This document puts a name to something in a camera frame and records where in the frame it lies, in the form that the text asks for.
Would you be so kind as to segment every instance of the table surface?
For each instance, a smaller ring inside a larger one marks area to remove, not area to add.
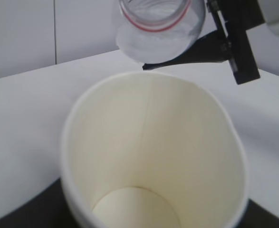
[[[59,177],[59,141],[77,98],[111,75],[141,70],[120,51],[0,79],[0,217]],[[229,63],[157,71],[209,89],[230,114],[250,163],[250,197],[279,216],[279,77],[236,85]]]

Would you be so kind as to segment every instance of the white paper cup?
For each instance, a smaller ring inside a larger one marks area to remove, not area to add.
[[[223,107],[159,73],[90,88],[67,120],[61,168],[84,228],[233,228],[248,201],[245,153]]]

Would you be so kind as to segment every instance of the black bracket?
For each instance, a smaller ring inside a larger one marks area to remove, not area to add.
[[[258,0],[207,0],[207,8],[215,22],[215,31],[198,39],[175,59],[159,64],[145,64],[143,69],[228,60],[237,84],[260,78],[246,33],[265,23]]]

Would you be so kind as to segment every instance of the cup rim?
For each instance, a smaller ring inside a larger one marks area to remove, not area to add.
[[[197,85],[194,82],[179,78],[177,76],[173,76],[170,74],[164,74],[158,71],[153,71],[153,72],[143,72],[143,71],[131,71],[131,72],[125,72],[125,73],[120,73],[116,74],[114,76],[110,76],[106,79],[103,79],[99,82],[97,82],[95,85],[89,87],[76,101],[76,103],[73,105],[70,113],[68,114],[68,117],[65,121],[63,131],[61,134],[61,142],[60,142],[60,152],[61,152],[61,159],[60,159],[60,172],[61,172],[61,182],[64,187],[65,191],[68,191],[68,196],[70,196],[70,200],[72,200],[75,203],[75,206],[79,210],[80,214],[86,218],[86,221],[90,223],[93,227],[95,228],[107,228],[94,214],[89,210],[89,208],[84,204],[83,200],[81,199],[81,193],[78,191],[76,184],[73,180],[71,169],[68,164],[68,151],[67,151],[67,142],[68,142],[68,133],[70,130],[70,127],[72,125],[72,122],[79,110],[79,107],[83,104],[83,102],[86,100],[86,98],[93,92],[95,92],[96,89],[98,89],[100,86],[103,84],[108,83],[111,80],[114,80],[116,78],[121,78],[121,77],[126,77],[126,76],[132,76],[132,75],[137,75],[137,74],[149,74],[149,75],[159,75],[159,76],[164,76],[164,77],[173,77],[178,80],[182,80],[184,82],[190,83],[194,86],[196,86],[199,89],[204,90],[214,101],[215,103],[219,106],[221,109],[228,126],[231,130],[231,133],[233,134],[233,137],[236,141],[237,147],[240,151],[241,154],[241,162],[244,167],[244,186],[243,186],[243,195],[241,197],[240,203],[237,207],[236,212],[234,215],[227,220],[227,223],[223,228],[233,228],[235,227],[240,219],[242,218],[242,215],[245,212],[245,209],[247,207],[247,204],[249,202],[249,163],[247,160],[247,155],[244,150],[244,147],[241,143],[241,140],[234,128],[234,125],[232,123],[232,120],[227,113],[226,109],[224,106],[220,103],[220,101],[207,89],[204,88],[201,85]]]

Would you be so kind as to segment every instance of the white wall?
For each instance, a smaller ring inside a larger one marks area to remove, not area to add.
[[[55,64],[53,0],[0,0],[0,77]]]
[[[55,0],[58,63],[118,49],[113,1]]]

